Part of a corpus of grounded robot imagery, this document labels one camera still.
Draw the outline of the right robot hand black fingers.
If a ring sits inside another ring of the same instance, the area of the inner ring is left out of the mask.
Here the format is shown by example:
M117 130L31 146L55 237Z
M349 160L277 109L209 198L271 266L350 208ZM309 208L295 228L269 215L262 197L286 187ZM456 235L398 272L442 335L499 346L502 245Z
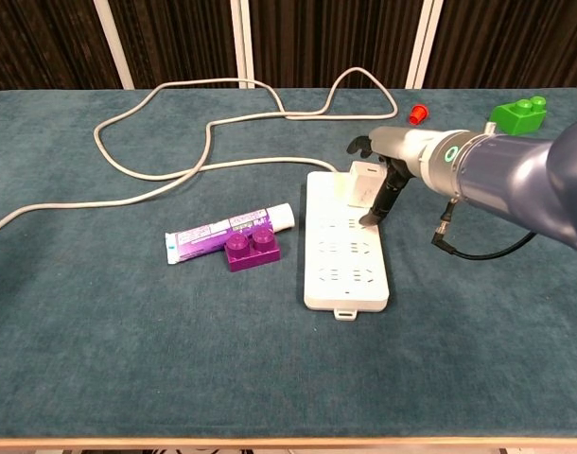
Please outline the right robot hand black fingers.
M376 154L387 167L372 207L359 220L362 226L378 225L390 213L409 180L421 177L420 155L440 134L434 130L383 126L356 137L349 144L348 154L359 153L363 159Z

